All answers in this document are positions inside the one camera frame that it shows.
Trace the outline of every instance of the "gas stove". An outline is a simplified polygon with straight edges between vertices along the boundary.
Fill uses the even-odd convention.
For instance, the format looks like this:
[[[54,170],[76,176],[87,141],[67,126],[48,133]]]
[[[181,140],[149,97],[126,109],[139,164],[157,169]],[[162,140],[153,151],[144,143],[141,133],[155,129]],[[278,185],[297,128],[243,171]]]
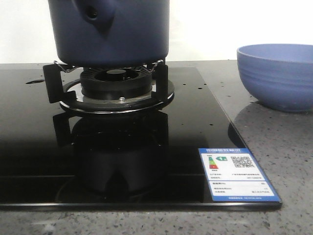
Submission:
[[[122,80],[125,74],[132,76],[127,70],[107,73],[77,69],[62,74],[58,82],[67,85],[60,93],[80,91],[76,82],[79,74],[88,78],[90,73],[99,72],[106,76],[114,73]],[[143,106],[131,112],[123,108],[111,112],[107,107],[112,103],[106,103],[101,115],[88,107],[73,108],[66,98],[68,103],[60,97],[51,102],[49,95],[49,103],[41,70],[0,70],[0,76],[3,210],[281,207],[279,198],[215,200],[200,150],[247,146],[196,68],[169,68],[167,93],[157,98],[163,97],[160,105],[147,105],[146,94],[140,94]],[[128,98],[116,95],[119,98],[115,97],[115,102],[124,107]]]

